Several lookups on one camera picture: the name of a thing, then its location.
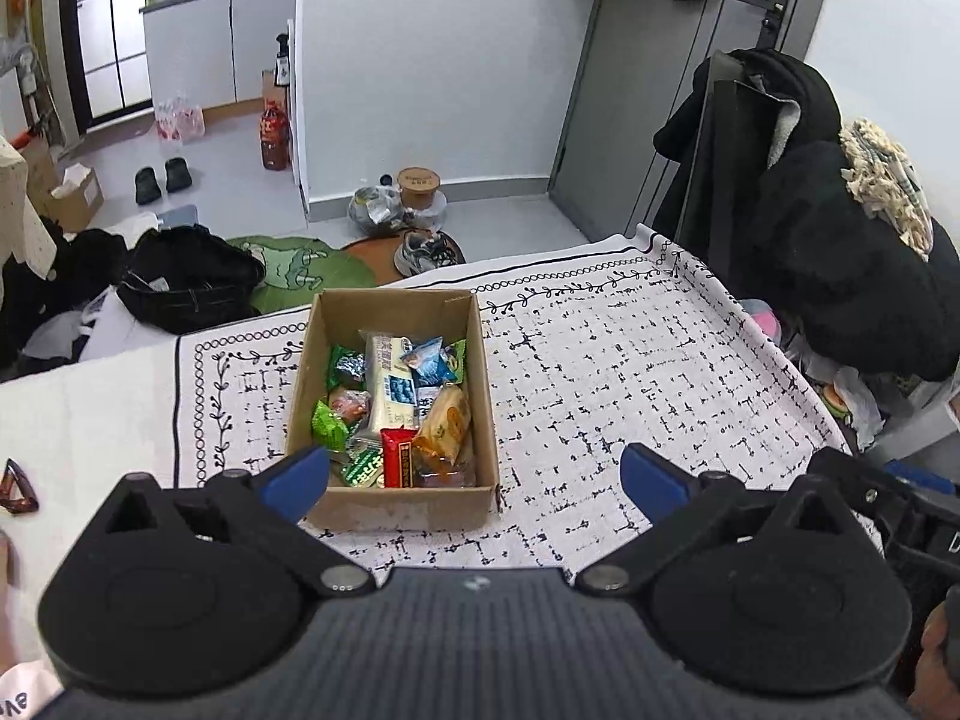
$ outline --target bottle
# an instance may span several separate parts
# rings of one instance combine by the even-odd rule
[[[269,105],[260,117],[260,156],[267,170],[286,170],[290,164],[290,122],[275,103]]]
[[[277,35],[277,42],[280,43],[280,50],[274,68],[274,86],[290,86],[290,35],[281,32]]]

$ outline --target cardboard box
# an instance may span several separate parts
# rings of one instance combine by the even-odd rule
[[[66,170],[64,180],[69,180],[70,172],[75,167],[78,166],[75,165]],[[104,204],[104,193],[100,189],[97,172],[93,167],[88,170],[86,177],[79,182],[76,189],[63,196],[50,194],[47,199],[43,215],[61,225],[64,232],[83,232],[93,219],[93,215]]]
[[[38,214],[49,217],[50,191],[59,186],[59,174],[50,156],[50,146],[44,138],[37,137],[18,151],[27,162],[27,197]]]
[[[334,474],[330,487],[307,519],[331,531],[426,530],[481,527],[500,484],[493,432],[493,409],[487,381],[480,309],[465,290],[325,290],[317,295],[296,372],[293,410],[287,426],[288,454],[314,443],[310,418],[325,398],[330,349],[339,343],[363,349],[360,330],[406,336],[414,343],[443,336],[467,339],[467,375],[472,451],[477,487],[467,490],[356,490]]]
[[[287,89],[286,86],[274,85],[274,71],[263,71],[263,109],[267,110],[271,105],[280,108],[283,113],[290,115],[287,110]]]

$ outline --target tablecloth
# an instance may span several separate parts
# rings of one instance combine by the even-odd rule
[[[786,358],[699,261],[646,228],[487,261],[400,287],[472,289],[481,307],[502,512],[471,533],[316,533],[381,578],[414,565],[577,571],[649,527],[619,488],[626,442],[689,470],[786,487],[843,437]],[[198,485],[282,455],[306,309],[0,386],[0,436],[40,495],[4,517],[21,557],[22,656],[40,652],[43,586],[116,480]]]

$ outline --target door handle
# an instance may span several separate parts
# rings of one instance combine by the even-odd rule
[[[763,8],[763,22],[760,25],[760,36],[757,37],[758,49],[772,49],[776,47],[779,30],[784,25],[784,14],[790,0],[736,0],[752,7]]]

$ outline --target person's hand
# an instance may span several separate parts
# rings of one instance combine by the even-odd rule
[[[923,653],[917,661],[916,682],[907,704],[923,720],[957,720],[960,718],[960,690],[947,674],[944,663],[944,642],[947,640],[947,610],[941,604],[926,620],[920,646]]]

